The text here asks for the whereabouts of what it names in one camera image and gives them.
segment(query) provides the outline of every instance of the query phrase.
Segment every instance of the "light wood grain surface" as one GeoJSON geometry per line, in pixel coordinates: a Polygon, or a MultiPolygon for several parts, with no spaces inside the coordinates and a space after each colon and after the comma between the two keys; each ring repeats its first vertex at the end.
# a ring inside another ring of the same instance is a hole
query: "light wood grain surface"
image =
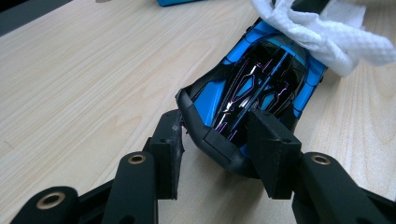
{"type": "MultiPolygon", "coordinates": [[[[396,43],[396,2],[367,6],[366,30],[396,43]]],[[[0,222],[39,191],[79,194],[141,150],[177,91],[215,66],[257,19],[248,0],[159,7],[75,0],[0,37],[0,222]]],[[[362,187],[396,198],[396,63],[328,71],[300,120],[303,151],[339,160],[362,187]]],[[[223,171],[186,135],[177,201],[160,223],[293,223],[290,201],[223,171]]]]}

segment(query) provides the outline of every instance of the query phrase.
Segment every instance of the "white towel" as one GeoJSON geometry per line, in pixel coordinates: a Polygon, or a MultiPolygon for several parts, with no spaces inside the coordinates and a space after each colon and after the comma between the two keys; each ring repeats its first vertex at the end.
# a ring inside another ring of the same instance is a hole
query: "white towel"
{"type": "Polygon", "coordinates": [[[313,57],[341,77],[348,76],[359,59],[383,65],[396,62],[396,49],[383,36],[362,30],[365,7],[331,1],[320,13],[291,9],[294,0],[251,0],[268,24],[308,49],[313,57]]]}

